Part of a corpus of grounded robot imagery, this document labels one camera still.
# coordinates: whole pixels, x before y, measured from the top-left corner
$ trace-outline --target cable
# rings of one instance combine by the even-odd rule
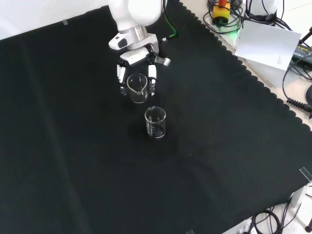
[[[304,41],[301,42],[302,44],[304,44],[307,47],[310,47],[308,44],[306,44]]]
[[[309,58],[309,57],[312,57],[312,55],[307,55],[307,56],[304,56],[303,58],[297,60],[295,63],[291,64],[290,67],[287,69],[284,77],[283,77],[283,85],[282,85],[282,89],[283,89],[283,93],[285,95],[285,97],[287,98],[287,102],[290,104],[290,105],[293,105],[295,107],[298,107],[306,112],[309,112],[310,113],[310,118],[312,117],[312,105],[311,104],[304,104],[302,102],[299,102],[299,101],[296,101],[294,99],[291,99],[287,96],[286,92],[285,92],[285,88],[284,88],[284,83],[285,83],[285,78],[286,78],[286,75],[288,74],[288,72],[291,70],[291,68],[293,68],[295,65],[297,65],[299,62],[301,62],[302,60],[306,59],[306,58]]]
[[[307,79],[307,80],[312,81],[312,78],[305,76],[305,75],[304,75],[302,72],[300,72],[295,66],[291,68],[291,71],[294,72],[294,73],[296,73],[297,75],[300,75],[300,76],[304,77],[304,78]]]
[[[254,219],[255,219],[255,217],[253,216],[252,217],[252,222],[250,223],[250,227],[248,229],[248,232],[244,232],[243,234],[250,234],[252,232],[252,229],[254,227]]]
[[[276,23],[276,25],[282,29],[285,29],[282,25],[280,25],[279,23]]]
[[[291,220],[288,224],[286,224],[286,225],[283,227],[283,229],[286,228],[286,227],[296,218],[296,216],[297,216],[297,214],[298,214],[298,211],[299,211],[301,205],[302,205],[302,203],[300,204],[298,210],[297,210],[296,213],[294,214],[294,217],[292,218],[292,220]]]
[[[214,6],[218,6],[219,8],[223,8],[223,9],[229,10],[231,14],[239,17],[241,20],[248,20],[248,21],[257,22],[257,23],[263,23],[263,24],[268,24],[268,25],[270,25],[272,23],[275,23],[276,15],[274,15],[274,14],[270,14],[268,16],[260,16],[260,15],[253,15],[253,14],[251,14],[250,13],[250,8],[248,8],[248,0],[246,0],[246,10],[245,10],[244,16],[242,16],[241,14],[238,14],[236,11],[233,11],[232,9],[227,8],[225,6],[219,6],[217,4],[214,4]]]
[[[284,212],[283,212],[283,216],[282,216],[282,222],[281,222],[281,226],[282,226],[282,229],[284,227],[284,223],[285,223],[285,219],[286,219],[286,214],[287,214],[287,210],[289,208],[289,205],[291,203],[291,199],[288,200],[285,208],[284,208]]]
[[[283,16],[284,16],[284,12],[285,12],[285,0],[283,0],[283,13],[282,13],[282,17],[281,17],[281,20],[283,19]]]
[[[258,213],[258,214],[255,216],[255,218],[253,219],[253,226],[254,226],[255,230],[257,231],[257,233],[258,233],[258,234],[263,234],[262,232],[259,231],[259,229],[257,228],[257,225],[256,225],[256,223],[255,223],[256,217],[257,217],[259,214],[262,214],[262,213],[267,213],[267,214],[269,214],[269,216],[272,216],[272,217],[276,220],[277,228],[276,228],[276,231],[275,231],[274,233],[272,232],[272,234],[281,234],[280,231],[282,230],[282,225],[281,225],[281,223],[280,223],[280,221],[279,221],[277,215],[274,214],[274,213],[271,212],[271,211],[268,211],[268,210],[265,210],[265,211],[263,211],[263,212],[261,212],[261,213]]]
[[[292,29],[288,26],[288,24],[286,24],[282,19],[276,18],[276,23],[279,23],[282,26],[284,26],[285,28],[287,28],[289,31],[292,31]]]
[[[256,225],[258,225],[259,223],[263,222],[263,221],[266,220],[268,217],[269,217],[269,215],[266,216],[263,220],[257,222]]]
[[[262,1],[262,6],[263,6],[263,9],[265,10],[265,12],[267,13],[267,15],[269,15],[269,12],[267,11],[267,9],[265,8],[265,6],[264,6],[264,2],[263,2],[263,0],[261,0]]]
[[[270,227],[271,227],[271,232],[273,233],[273,229],[272,229],[272,222],[271,222],[271,214],[269,214],[270,217]]]
[[[302,70],[304,71],[305,74],[307,74],[307,76],[309,77],[309,80],[312,80],[312,77],[310,76],[310,74],[308,73],[308,71],[305,69],[305,67],[302,67]]]
[[[207,2],[207,6],[208,6],[209,10],[203,17],[203,22],[205,23],[207,28],[209,28],[211,31],[213,31],[213,32],[215,32],[217,34],[222,34],[222,35],[223,34],[230,34],[230,33],[238,32],[238,30],[240,29],[240,26],[241,26],[241,20],[240,20],[240,18],[236,14],[239,14],[240,16],[242,15],[243,8],[241,7],[241,5],[242,5],[243,1],[242,0],[231,0],[231,2],[230,1],[227,2],[227,3],[231,4],[230,15],[235,15],[236,16],[236,18],[234,18],[234,20],[232,20],[231,22],[228,22],[228,23],[218,22],[211,15],[211,12],[213,11],[214,6],[219,6],[217,3],[218,3],[218,1],[216,1],[216,0],[208,0],[208,2]],[[217,25],[217,27],[219,28],[219,31],[217,31],[215,28],[213,28],[211,25],[209,25],[206,22],[205,18],[206,18],[206,16],[208,14],[210,15],[210,18],[212,19],[213,23],[215,23]],[[226,28],[236,27],[236,28],[234,30],[229,30],[229,31],[223,32],[223,31],[220,31],[221,27],[226,27]]]
[[[312,105],[312,85],[307,90],[306,100],[307,100],[308,104]]]
[[[173,38],[176,38],[178,37],[178,31],[177,29],[175,28],[175,26],[171,23],[171,21],[169,20],[168,16],[167,16],[167,12],[166,12],[166,3],[167,3],[167,0],[163,0],[162,1],[162,8],[163,8],[163,11],[164,11],[164,16],[165,16],[165,19],[167,21],[167,23],[169,24],[169,26],[171,27],[172,31],[174,32],[172,35],[168,36],[168,37],[165,37],[163,39],[161,39],[159,42],[162,42],[162,41],[167,41],[169,39],[173,39]]]

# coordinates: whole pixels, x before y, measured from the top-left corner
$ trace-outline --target white paper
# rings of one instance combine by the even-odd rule
[[[107,4],[108,0],[0,0],[0,40]]]
[[[235,55],[286,71],[300,38],[300,33],[244,21]]]

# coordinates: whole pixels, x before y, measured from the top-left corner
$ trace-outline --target yellow base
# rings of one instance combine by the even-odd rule
[[[227,3],[225,7],[230,8],[231,4]],[[230,19],[230,11],[224,8],[219,8],[218,6],[214,6],[213,18],[219,22],[228,23]]]

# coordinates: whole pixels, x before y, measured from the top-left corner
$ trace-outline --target tape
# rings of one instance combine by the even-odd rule
[[[308,179],[309,182],[312,181],[312,175],[308,172],[308,170],[305,167],[300,168],[299,171],[305,176],[305,178]]]

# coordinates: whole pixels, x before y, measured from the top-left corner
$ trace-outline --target white table surface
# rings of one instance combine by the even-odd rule
[[[207,0],[180,0],[184,6],[187,7],[187,9],[191,10],[192,13],[194,13],[200,21],[202,21],[203,16],[208,12],[207,8]],[[286,1],[286,10],[284,14],[284,20],[285,22],[294,30],[297,32],[302,33],[303,35],[307,34],[309,31],[309,28],[312,26],[311,21],[311,12],[312,12],[312,0],[304,0],[304,1]],[[303,17],[307,17],[308,20],[304,21],[302,20]],[[220,41],[222,41],[222,44],[227,47],[228,50],[230,50],[233,54],[235,53],[234,48],[226,42],[226,40],[221,37],[220,35],[215,34]],[[307,41],[308,44],[312,44],[312,38],[310,38]],[[283,94],[282,88],[273,88],[271,85],[269,85],[262,76],[257,73],[249,64],[245,62],[245,60],[242,60],[243,64],[247,66],[247,69],[251,71],[251,73],[254,76],[257,76],[259,81],[261,81],[264,86],[270,88],[272,93],[275,93],[277,95],[277,98],[281,99],[286,103],[286,98]],[[304,78],[300,78],[299,80],[296,80],[288,85],[285,86],[286,94],[297,101],[307,103],[305,99],[306,91],[307,89],[312,85],[311,82],[305,80]],[[298,110],[295,107],[292,107],[291,105],[290,109],[296,113],[296,116],[302,119],[302,122],[310,126],[312,129],[312,119],[309,120],[309,113]]]
[[[0,40],[107,4],[108,0],[0,0]]]

